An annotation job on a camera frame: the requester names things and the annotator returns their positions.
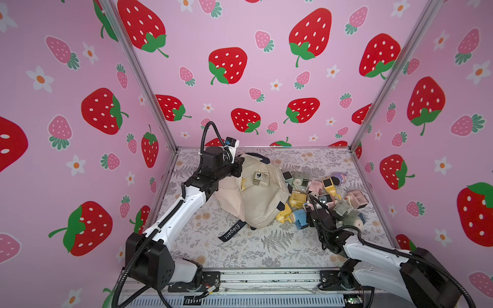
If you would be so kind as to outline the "grey green blue sharpener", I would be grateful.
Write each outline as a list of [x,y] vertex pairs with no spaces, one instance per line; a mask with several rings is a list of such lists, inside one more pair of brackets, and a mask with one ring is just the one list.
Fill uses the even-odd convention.
[[342,223],[344,226],[353,226],[363,230],[364,225],[366,224],[366,218],[359,210],[353,210],[346,215]]

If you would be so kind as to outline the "purple pencil sharpener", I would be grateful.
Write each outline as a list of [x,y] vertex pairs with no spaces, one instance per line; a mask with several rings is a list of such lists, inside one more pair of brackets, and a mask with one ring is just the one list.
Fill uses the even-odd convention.
[[336,187],[340,187],[346,183],[347,173],[334,172],[331,174],[331,179]]

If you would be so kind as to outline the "bright blue pencil sharpener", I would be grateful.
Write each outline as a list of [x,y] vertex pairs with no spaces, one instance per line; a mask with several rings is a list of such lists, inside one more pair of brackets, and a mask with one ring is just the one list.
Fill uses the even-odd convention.
[[290,219],[298,230],[309,227],[309,223],[307,221],[307,213],[303,209],[298,209],[292,212],[290,215]]

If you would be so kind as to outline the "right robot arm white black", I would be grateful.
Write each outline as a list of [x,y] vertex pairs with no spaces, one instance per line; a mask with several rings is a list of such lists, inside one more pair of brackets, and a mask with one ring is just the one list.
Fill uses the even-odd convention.
[[366,241],[358,227],[337,227],[330,209],[313,196],[309,199],[314,206],[310,219],[322,249],[346,259],[338,273],[322,280],[320,290],[371,287],[399,296],[416,307],[455,307],[460,298],[475,307],[466,288],[428,250],[398,250]]

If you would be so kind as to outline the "pale green pencil sharpener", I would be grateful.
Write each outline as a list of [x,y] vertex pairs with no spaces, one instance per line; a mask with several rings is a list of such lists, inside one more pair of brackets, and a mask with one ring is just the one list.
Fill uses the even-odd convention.
[[346,201],[340,201],[333,207],[335,215],[339,220],[343,220],[353,209],[353,206]]

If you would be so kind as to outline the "grey green pencil sharpener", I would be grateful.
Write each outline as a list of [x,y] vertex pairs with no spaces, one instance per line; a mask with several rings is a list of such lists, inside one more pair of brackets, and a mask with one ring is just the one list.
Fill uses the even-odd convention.
[[293,173],[292,187],[295,191],[306,193],[311,183],[311,177],[308,173],[295,172]]

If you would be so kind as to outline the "mint green pencil sharpener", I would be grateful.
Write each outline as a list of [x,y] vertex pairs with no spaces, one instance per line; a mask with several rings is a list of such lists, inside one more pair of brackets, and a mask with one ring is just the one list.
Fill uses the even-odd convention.
[[289,171],[285,171],[282,175],[283,175],[286,183],[288,183],[290,185],[293,184],[294,177]]

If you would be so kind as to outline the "cream canvas tote bag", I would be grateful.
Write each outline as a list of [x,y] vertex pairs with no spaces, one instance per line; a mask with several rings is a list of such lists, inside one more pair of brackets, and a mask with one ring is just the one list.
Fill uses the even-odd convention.
[[[240,178],[224,178],[215,192],[221,208],[238,219],[219,237],[223,242],[229,241],[245,225],[255,230],[271,224],[291,195],[281,169],[269,158],[258,153],[243,153],[239,157],[245,159]],[[255,186],[252,183],[255,172],[269,173],[270,185]]]

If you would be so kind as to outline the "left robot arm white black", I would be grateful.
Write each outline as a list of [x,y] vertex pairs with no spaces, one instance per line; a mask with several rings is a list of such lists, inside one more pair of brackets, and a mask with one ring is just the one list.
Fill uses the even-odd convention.
[[227,177],[239,178],[244,158],[232,162],[213,162],[204,159],[198,170],[184,183],[182,195],[150,228],[141,235],[127,239],[126,265],[114,287],[111,307],[127,307],[148,289],[162,298],[164,287],[176,284],[190,290],[202,291],[196,299],[212,292],[204,285],[202,265],[188,259],[174,260],[171,248],[192,215],[218,191],[218,184]]

